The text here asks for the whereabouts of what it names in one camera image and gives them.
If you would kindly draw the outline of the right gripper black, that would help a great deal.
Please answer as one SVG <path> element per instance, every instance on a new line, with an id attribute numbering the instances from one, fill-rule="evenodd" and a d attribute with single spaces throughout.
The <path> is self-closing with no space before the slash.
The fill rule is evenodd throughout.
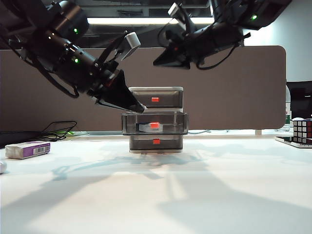
<path id="1" fill-rule="evenodd" d="M 153 61 L 153 65 L 190 70 L 191 62 L 202 62 L 212 54 L 211 32 L 211 26 L 195 31 L 187 28 L 184 32 L 175 29 L 166 30 L 164 37 L 168 45 Z"/>

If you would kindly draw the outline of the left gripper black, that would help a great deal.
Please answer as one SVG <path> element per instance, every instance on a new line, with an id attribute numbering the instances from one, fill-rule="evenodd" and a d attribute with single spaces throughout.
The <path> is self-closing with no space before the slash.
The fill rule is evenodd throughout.
<path id="1" fill-rule="evenodd" d="M 103 64 L 101 71 L 87 91 L 96 104 L 127 112 L 143 113 L 144 106 L 138 102 L 126 86 L 124 71 L 117 69 L 119 63 L 110 60 Z"/>

